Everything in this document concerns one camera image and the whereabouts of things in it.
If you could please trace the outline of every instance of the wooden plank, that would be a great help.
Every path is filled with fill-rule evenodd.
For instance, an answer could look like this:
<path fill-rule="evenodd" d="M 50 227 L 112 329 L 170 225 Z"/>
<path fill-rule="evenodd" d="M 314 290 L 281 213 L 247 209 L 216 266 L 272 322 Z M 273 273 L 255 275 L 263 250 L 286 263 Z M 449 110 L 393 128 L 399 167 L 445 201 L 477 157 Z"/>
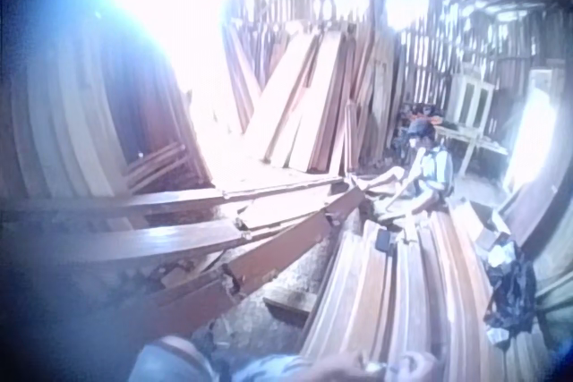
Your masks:
<path fill-rule="evenodd" d="M 482 381 L 492 380 L 499 375 L 503 368 L 502 351 L 492 345 L 486 335 L 487 326 L 483 322 L 483 317 L 487 311 L 490 299 L 492 297 L 492 288 L 482 262 L 475 254 L 475 249 L 470 236 L 465 227 L 467 223 L 463 217 L 461 207 L 450 207 L 450 214 L 457 232 L 458 244 L 462 250 L 463 258 L 460 264 L 465 263 L 469 275 L 470 285 L 474 296 L 475 314 L 478 317 L 478 334 L 480 344 L 480 365 Z"/>
<path fill-rule="evenodd" d="M 47 69 L 45 56 L 38 54 L 29 58 L 28 108 L 32 136 L 51 197 L 71 198 L 76 194 L 60 156 L 50 110 L 44 108 L 45 101 L 51 99 L 51 94 L 47 96 Z"/>
<path fill-rule="evenodd" d="M 296 95 L 293 110 L 286 120 L 285 127 L 278 136 L 277 143 L 272 150 L 270 163 L 275 167 L 286 167 L 295 145 L 296 134 L 303 118 L 303 112 L 308 99 L 312 95 L 309 89 L 301 87 Z"/>
<path fill-rule="evenodd" d="M 338 49 L 334 75 L 330 81 L 329 95 L 326 100 L 324 116 L 321 121 L 321 131 L 312 154 L 312 168 L 318 172 L 326 172 L 329 167 L 330 151 L 337 126 L 338 111 L 344 108 L 340 105 L 342 96 L 342 80 L 346 67 L 347 43 L 344 37 Z"/>
<path fill-rule="evenodd" d="M 323 209 L 329 199 L 336 198 L 328 198 L 329 191 L 326 186 L 256 199 L 237 217 L 237 223 L 252 230 L 309 216 Z"/>
<path fill-rule="evenodd" d="M 288 44 L 277 70 L 262 92 L 260 103 L 244 135 L 249 151 L 259 159 L 267 158 L 276 139 L 284 121 L 283 115 L 292 103 L 294 90 L 298 88 L 306 62 L 309 61 L 314 40 L 313 35 L 297 35 Z"/>
<path fill-rule="evenodd" d="M 193 225 L 153 227 L 110 233 L 44 234 L 21 237 L 7 232 L 11 245 L 5 264 L 32 270 L 62 265 L 134 267 L 196 258 L 212 252 L 256 242 L 280 231 L 239 231 L 228 219 Z"/>
<path fill-rule="evenodd" d="M 312 360 L 319 359 L 323 345 L 328 342 L 332 319 L 342 298 L 342 290 L 351 267 L 357 242 L 355 234 L 350 232 L 343 233 L 340 249 L 338 250 L 332 274 L 329 276 L 326 291 L 317 310 L 316 319 L 301 350 L 301 355 L 304 357 Z"/>
<path fill-rule="evenodd" d="M 328 116 L 327 100 L 341 37 L 339 31 L 329 31 L 324 35 L 319 47 L 316 70 L 310 87 L 312 99 L 305 106 L 288 163 L 290 167 L 301 172 L 306 172 L 311 167 L 312 155 L 318 149 L 317 143 L 320 142 L 321 128 Z"/>
<path fill-rule="evenodd" d="M 265 288 L 262 300 L 268 306 L 289 310 L 308 316 L 316 304 L 316 294 L 305 291 L 295 291 L 280 285 L 270 284 Z"/>
<path fill-rule="evenodd" d="M 340 177 L 321 177 L 311 181 L 288 183 L 274 187 L 225 192 L 216 189 L 166 191 L 127 198 L 98 199 L 3 199 L 0 211 L 5 219 L 29 219 L 34 215 L 113 217 L 149 215 L 183 210 L 205 209 L 225 203 L 258 199 L 283 192 L 300 191 L 341 183 Z"/>
<path fill-rule="evenodd" d="M 412 217 L 406 219 L 405 232 L 404 239 L 397 241 L 397 295 L 389 362 L 398 362 L 407 351 L 431 350 L 428 293 L 422 251 Z"/>
<path fill-rule="evenodd" d="M 239 36 L 236 32 L 236 28 L 234 26 L 229 26 L 228 30 L 231 42 L 233 44 L 235 56 L 238 61 L 241 73 L 243 75 L 248 95 L 251 100 L 251 104 L 253 107 L 255 107 L 259 99 L 261 98 L 261 86 L 259 85 L 259 82 L 254 76 L 254 72 L 249 63 L 249 60 L 246 54 L 244 53 L 243 46 L 241 45 L 241 42 L 239 41 Z"/>
<path fill-rule="evenodd" d="M 422 247 L 423 269 L 428 284 L 432 354 L 439 361 L 447 363 L 449 359 L 449 321 L 436 243 L 428 226 L 418 227 L 418 237 Z"/>
<path fill-rule="evenodd" d="M 334 145 L 332 148 L 332 155 L 330 156 L 330 174 L 338 174 L 340 172 L 340 163 L 342 162 L 344 139 L 345 139 L 345 115 L 346 106 L 350 99 L 350 90 L 352 89 L 352 72 L 355 58 L 355 40 L 350 38 L 346 42 L 346 63 L 344 70 L 344 80 L 342 83 L 342 95 L 340 97 L 340 108 L 338 110 L 337 129 L 334 135 Z"/>
<path fill-rule="evenodd" d="M 12 79 L 10 88 L 6 89 L 2 97 L 5 98 L 5 103 L 8 103 L 8 98 L 12 102 L 10 111 L 12 114 L 14 147 L 18 155 L 21 175 L 26 185 L 28 196 L 31 198 L 49 197 L 46 178 L 44 177 L 44 172 L 42 172 L 38 152 L 34 147 L 28 110 L 28 90 L 26 87 L 26 73 L 19 73 Z"/>
<path fill-rule="evenodd" d="M 375 249 L 376 238 L 381 227 L 366 220 L 363 230 L 364 260 L 358 281 L 357 300 L 347 322 L 342 351 L 365 351 L 371 361 L 378 360 L 372 353 L 375 348 L 383 299 L 383 274 L 386 270 L 387 256 Z"/>

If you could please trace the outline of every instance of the wood scrap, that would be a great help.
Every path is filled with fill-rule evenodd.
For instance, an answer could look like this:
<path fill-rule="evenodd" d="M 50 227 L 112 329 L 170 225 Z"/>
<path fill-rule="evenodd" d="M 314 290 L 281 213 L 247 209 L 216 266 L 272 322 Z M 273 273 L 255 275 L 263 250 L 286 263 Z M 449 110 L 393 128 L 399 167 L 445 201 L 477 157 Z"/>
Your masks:
<path fill-rule="evenodd" d="M 265 288 L 262 300 L 268 306 L 274 306 L 308 316 L 316 304 L 316 294 L 291 290 L 279 285 L 270 284 Z"/>

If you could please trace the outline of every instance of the hand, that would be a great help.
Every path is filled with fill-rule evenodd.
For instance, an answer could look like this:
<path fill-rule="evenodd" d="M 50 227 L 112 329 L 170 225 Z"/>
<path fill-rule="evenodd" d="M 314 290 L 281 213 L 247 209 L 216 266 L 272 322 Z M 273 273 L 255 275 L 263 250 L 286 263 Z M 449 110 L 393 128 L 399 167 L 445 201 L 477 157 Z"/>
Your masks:
<path fill-rule="evenodd" d="M 304 382 L 373 382 L 380 377 L 364 369 L 363 355 L 357 352 L 332 355 L 316 363 L 296 380 Z"/>

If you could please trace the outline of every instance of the leaning planks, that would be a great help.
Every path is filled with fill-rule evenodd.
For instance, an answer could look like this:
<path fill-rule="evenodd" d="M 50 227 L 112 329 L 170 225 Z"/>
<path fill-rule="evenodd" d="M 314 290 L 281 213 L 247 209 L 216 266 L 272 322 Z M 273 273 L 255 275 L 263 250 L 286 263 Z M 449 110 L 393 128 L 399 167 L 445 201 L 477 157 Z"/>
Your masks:
<path fill-rule="evenodd" d="M 1 199 L 0 211 L 6 220 L 29 219 L 35 215 L 114 217 L 178 212 L 212 208 L 225 203 L 257 199 L 289 191 L 306 190 L 332 183 L 340 177 L 321 177 L 311 181 L 288 183 L 274 187 L 225 192 L 199 189 L 142 194 L 127 198 L 99 199 Z"/>
<path fill-rule="evenodd" d="M 288 163 L 290 167 L 302 172 L 306 172 L 312 167 L 313 156 L 316 157 L 317 151 L 320 151 L 321 139 L 324 136 L 324 129 L 330 112 L 328 102 L 329 99 L 333 99 L 330 83 L 336 70 L 341 39 L 341 32 L 329 31 L 324 35 L 319 47 L 310 86 L 312 99 L 305 105 L 303 118 Z"/>
<path fill-rule="evenodd" d="M 346 43 L 346 61 L 344 70 L 344 79 L 342 83 L 342 93 L 340 96 L 340 108 L 338 110 L 337 128 L 334 135 L 334 144 L 332 147 L 332 155 L 330 156 L 330 174 L 338 174 L 340 172 L 340 163 L 343 159 L 343 148 L 345 139 L 345 115 L 346 112 L 342 109 L 350 99 L 350 91 L 352 89 L 353 79 L 353 65 L 355 59 L 355 46 L 356 42 L 350 38 Z"/>
<path fill-rule="evenodd" d="M 293 93 L 310 60 L 309 53 L 314 41 L 314 35 L 297 35 L 288 44 L 277 69 L 262 91 L 261 100 L 244 134 L 249 151 L 259 159 L 267 159 L 277 132 L 285 121 L 284 113 L 292 103 Z"/>

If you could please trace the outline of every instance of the wood pile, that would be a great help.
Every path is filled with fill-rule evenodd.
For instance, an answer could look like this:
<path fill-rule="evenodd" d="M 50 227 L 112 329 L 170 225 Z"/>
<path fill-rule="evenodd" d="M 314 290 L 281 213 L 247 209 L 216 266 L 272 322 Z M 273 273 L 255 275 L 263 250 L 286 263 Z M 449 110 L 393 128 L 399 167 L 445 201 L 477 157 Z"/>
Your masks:
<path fill-rule="evenodd" d="M 228 32 L 236 34 L 232 27 Z M 391 116 L 394 42 L 391 30 L 374 36 L 372 26 L 360 24 L 310 28 L 272 48 L 262 46 L 272 55 L 263 55 L 269 67 L 259 67 L 268 78 L 244 132 L 247 151 L 274 166 L 331 174 L 353 172 L 361 153 L 381 159 Z M 246 59 L 242 65 L 241 76 L 252 78 Z"/>
<path fill-rule="evenodd" d="M 112 54 L 99 30 L 48 44 L 1 88 L 2 198 L 129 196 L 181 165 L 209 182 L 173 72 L 157 53 L 129 62 L 128 43 Z"/>
<path fill-rule="evenodd" d="M 393 365 L 404 352 L 430 352 L 441 363 L 440 380 L 539 380 L 549 361 L 537 322 L 507 352 L 489 341 L 483 317 L 492 288 L 463 213 L 451 212 L 420 218 L 420 225 L 407 219 L 388 255 L 374 249 L 375 223 L 366 221 L 362 237 L 344 232 L 302 355 L 363 351 L 367 360 Z"/>

